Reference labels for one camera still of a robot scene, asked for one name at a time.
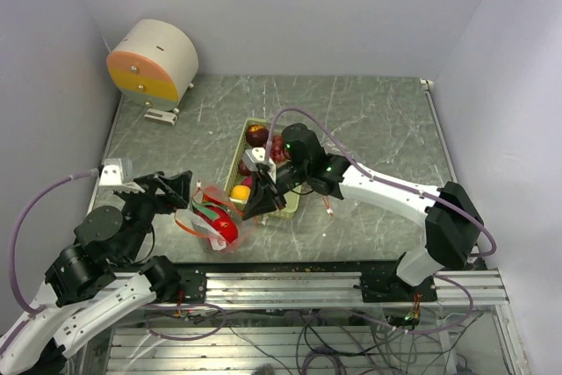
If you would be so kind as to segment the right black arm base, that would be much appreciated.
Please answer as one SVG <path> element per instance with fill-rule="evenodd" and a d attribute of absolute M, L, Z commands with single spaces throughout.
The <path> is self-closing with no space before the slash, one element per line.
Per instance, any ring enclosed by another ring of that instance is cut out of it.
<path fill-rule="evenodd" d="M 432 288 L 434 279 L 426 278 L 420 285 L 412 287 L 395 275 L 380 272 L 362 273 L 359 281 L 353 284 L 360 291 L 364 303 L 421 303 L 437 301 L 436 290 Z"/>

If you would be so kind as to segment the pink dragon fruit toy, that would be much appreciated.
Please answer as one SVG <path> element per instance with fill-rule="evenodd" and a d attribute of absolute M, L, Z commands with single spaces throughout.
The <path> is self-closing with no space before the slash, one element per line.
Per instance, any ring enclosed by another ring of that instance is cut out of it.
<path fill-rule="evenodd" d="M 210 226 L 212 221 L 219 217 L 230 218 L 230 214 L 222 206 L 214 202 L 192 202 L 191 206 L 195 214 L 202 217 Z"/>

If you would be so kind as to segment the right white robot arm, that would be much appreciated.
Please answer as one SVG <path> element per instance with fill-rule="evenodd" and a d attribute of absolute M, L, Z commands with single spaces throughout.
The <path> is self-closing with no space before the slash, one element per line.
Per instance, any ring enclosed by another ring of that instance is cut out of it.
<path fill-rule="evenodd" d="M 402 255 L 386 281 L 388 293 L 399 301 L 409 299 L 434 273 L 462 270 L 468 263 L 483 221 L 460 184 L 449 181 L 436 187 L 378 173 L 327 152 L 304 124 L 286 127 L 281 138 L 286 158 L 282 165 L 263 147 L 244 152 L 242 161 L 252 177 L 244 219 L 283 209 L 286 194 L 307 184 L 323 197 L 373 205 L 412 221 L 424 228 L 424 241 Z"/>

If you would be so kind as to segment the bright red apple toy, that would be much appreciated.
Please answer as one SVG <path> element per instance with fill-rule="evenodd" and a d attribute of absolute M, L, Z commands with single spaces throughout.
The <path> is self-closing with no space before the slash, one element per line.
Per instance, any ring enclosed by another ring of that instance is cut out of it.
<path fill-rule="evenodd" d="M 211 226 L 222 236 L 227 244 L 232 244 L 239 237 L 238 227 L 229 217 L 213 220 Z"/>

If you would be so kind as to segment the clear orange zip bag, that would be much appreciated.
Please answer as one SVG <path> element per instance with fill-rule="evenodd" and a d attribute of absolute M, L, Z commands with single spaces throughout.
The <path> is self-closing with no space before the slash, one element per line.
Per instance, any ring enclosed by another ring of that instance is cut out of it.
<path fill-rule="evenodd" d="M 215 254 L 235 252 L 258 226 L 257 218 L 242 219 L 242 211 L 224 190 L 201 180 L 195 183 L 188 206 L 175 211 L 174 221 Z"/>

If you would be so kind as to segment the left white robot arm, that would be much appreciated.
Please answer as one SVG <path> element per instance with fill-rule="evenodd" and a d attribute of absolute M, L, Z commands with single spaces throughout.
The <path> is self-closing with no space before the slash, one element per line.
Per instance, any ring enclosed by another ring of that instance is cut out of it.
<path fill-rule="evenodd" d="M 23 310 L 1 337 L 3 374 L 56 374 L 91 338 L 128 314 L 173 300 L 181 285 L 177 267 L 166 256 L 141 262 L 135 257 L 153 219 L 187 209 L 192 173 L 173 177 L 163 172 L 126 179 L 121 169 L 105 165 L 64 177 L 41 191 L 18 216 L 9 258 L 16 255 L 18 233 L 32 208 L 49 192 L 71 181 L 97 177 L 124 202 L 101 206 L 75 228 L 75 240 L 45 272 L 28 302 L 18 286 L 16 265 L 9 265 L 14 298 Z"/>

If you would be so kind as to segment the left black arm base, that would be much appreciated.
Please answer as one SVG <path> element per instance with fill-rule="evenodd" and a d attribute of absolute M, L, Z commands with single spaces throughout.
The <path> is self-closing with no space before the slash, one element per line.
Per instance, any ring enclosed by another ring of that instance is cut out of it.
<path fill-rule="evenodd" d="M 206 276 L 197 268 L 176 265 L 166 256 L 153 256 L 140 267 L 157 303 L 199 304 L 205 301 Z"/>

